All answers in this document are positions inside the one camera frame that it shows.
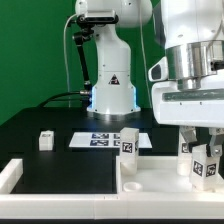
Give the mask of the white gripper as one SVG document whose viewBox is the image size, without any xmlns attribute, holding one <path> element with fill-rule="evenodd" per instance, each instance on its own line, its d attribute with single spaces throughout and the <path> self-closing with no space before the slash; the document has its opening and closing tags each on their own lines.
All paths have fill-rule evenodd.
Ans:
<svg viewBox="0 0 224 224">
<path fill-rule="evenodd" d="M 177 125 L 179 149 L 191 153 L 197 145 L 195 127 L 206 127 L 211 136 L 209 157 L 221 157 L 224 144 L 224 79 L 202 79 L 196 90 L 180 91 L 176 81 L 155 82 L 152 107 L 159 124 Z"/>
</svg>

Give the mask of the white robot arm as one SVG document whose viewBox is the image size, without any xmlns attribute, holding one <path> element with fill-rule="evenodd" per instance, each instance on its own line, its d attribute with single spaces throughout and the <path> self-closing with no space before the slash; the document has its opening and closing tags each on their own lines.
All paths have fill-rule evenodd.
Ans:
<svg viewBox="0 0 224 224">
<path fill-rule="evenodd" d="M 116 34 L 118 26 L 154 21 L 165 56 L 148 71 L 153 83 L 154 117 L 178 125 L 187 149 L 200 147 L 194 135 L 206 127 L 207 154 L 218 157 L 224 143 L 224 0 L 77 0 L 77 23 L 95 39 L 98 81 L 88 111 L 109 118 L 139 110 L 130 81 L 131 49 Z"/>
</svg>

